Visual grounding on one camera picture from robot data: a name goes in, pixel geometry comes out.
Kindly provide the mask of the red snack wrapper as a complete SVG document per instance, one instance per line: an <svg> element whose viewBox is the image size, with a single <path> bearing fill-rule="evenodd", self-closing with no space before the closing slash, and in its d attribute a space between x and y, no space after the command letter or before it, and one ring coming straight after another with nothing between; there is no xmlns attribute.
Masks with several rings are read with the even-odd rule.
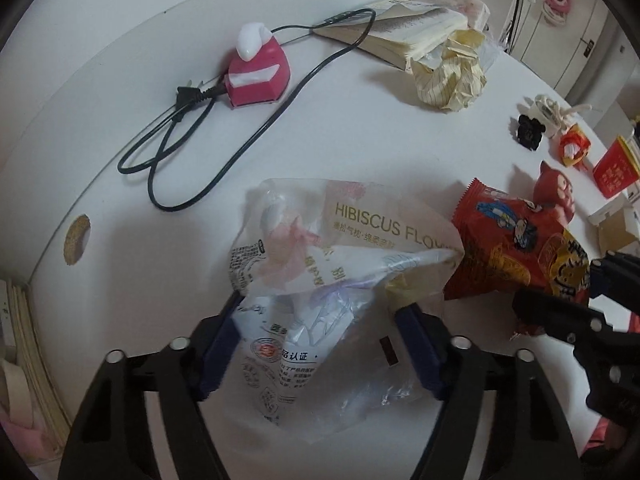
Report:
<svg viewBox="0 0 640 480"><path fill-rule="evenodd" d="M589 258L551 210L473 180L452 223L465 255L444 288L445 300L529 287L583 306Z"/></svg>

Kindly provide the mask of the clear plastic hibiscus bag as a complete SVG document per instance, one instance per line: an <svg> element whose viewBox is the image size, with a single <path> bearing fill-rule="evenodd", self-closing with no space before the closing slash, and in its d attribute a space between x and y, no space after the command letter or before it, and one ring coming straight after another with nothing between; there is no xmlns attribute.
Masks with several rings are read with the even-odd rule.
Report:
<svg viewBox="0 0 640 480"><path fill-rule="evenodd" d="M395 315L439 299L463 256L454 225L396 188L262 182L248 194L229 257L255 410L316 442L420 398Z"/></svg>

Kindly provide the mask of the yellow lined paper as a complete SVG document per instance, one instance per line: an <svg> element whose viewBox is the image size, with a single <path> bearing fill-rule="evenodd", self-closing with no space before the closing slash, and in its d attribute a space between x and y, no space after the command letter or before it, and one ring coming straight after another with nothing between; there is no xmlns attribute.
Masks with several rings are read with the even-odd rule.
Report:
<svg viewBox="0 0 640 480"><path fill-rule="evenodd" d="M418 99L435 110L458 112L478 98L486 76L478 49L485 36L474 29L456 30L442 45L439 66L429 68L412 60L410 70Z"/></svg>

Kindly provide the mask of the red cartoon figurine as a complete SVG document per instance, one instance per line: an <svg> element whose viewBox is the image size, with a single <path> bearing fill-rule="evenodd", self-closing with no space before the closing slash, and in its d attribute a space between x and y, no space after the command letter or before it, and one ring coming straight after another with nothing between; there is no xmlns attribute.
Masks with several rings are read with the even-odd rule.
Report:
<svg viewBox="0 0 640 480"><path fill-rule="evenodd" d="M572 182L562 171L552 168L544 160L540 163L539 177L534 185L533 202L552 210L562 226L568 226L574 218Z"/></svg>

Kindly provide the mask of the red gold paper cup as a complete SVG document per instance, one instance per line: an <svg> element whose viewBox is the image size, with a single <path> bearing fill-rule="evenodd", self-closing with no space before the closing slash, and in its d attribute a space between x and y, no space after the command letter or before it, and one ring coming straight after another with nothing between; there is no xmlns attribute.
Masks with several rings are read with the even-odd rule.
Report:
<svg viewBox="0 0 640 480"><path fill-rule="evenodd" d="M618 136L593 167L593 180L605 198L612 198L639 180L639 159L629 142Z"/></svg>

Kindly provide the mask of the small orange red wrapper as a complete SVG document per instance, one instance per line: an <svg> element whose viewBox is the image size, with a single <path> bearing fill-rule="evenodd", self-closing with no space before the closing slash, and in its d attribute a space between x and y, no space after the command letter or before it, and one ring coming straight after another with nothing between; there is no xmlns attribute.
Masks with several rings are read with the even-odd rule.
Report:
<svg viewBox="0 0 640 480"><path fill-rule="evenodd" d="M588 155L591 142L580 128L580 125L571 125L561 136L559 143L559 156L565 167L579 166Z"/></svg>

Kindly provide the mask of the black hair clip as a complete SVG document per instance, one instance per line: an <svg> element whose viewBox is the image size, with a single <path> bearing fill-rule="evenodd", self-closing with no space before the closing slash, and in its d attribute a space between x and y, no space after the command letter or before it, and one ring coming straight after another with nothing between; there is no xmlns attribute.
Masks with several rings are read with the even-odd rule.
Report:
<svg viewBox="0 0 640 480"><path fill-rule="evenodd" d="M516 140L523 148L529 151L537 151L546 126L537 118L528 117L525 114L518 116L518 128L516 128Z"/></svg>

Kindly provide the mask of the pink white tape dispenser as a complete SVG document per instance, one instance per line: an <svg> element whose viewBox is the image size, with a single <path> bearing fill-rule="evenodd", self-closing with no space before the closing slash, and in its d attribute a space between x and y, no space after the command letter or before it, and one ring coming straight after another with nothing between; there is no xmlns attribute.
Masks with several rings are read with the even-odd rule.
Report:
<svg viewBox="0 0 640 480"><path fill-rule="evenodd" d="M224 76L231 105L277 101L290 79L290 63L273 33L262 23L243 25Z"/></svg>

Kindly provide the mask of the open book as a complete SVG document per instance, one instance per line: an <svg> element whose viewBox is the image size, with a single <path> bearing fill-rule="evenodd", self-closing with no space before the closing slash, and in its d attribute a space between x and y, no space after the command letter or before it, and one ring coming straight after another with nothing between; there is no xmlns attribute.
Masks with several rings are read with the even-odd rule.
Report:
<svg viewBox="0 0 640 480"><path fill-rule="evenodd" d="M453 32L468 28L468 18L435 3L381 0L370 3L375 21L360 49L408 72Z"/></svg>

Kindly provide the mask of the floral tissue box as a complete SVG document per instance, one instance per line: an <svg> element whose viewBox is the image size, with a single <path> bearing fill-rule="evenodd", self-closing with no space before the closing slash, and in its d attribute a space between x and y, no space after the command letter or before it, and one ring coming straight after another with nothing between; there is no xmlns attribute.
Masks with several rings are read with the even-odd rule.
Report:
<svg viewBox="0 0 640 480"><path fill-rule="evenodd" d="M488 5L482 0L412 0L434 3L464 14L469 28L484 32L490 18Z"/></svg>

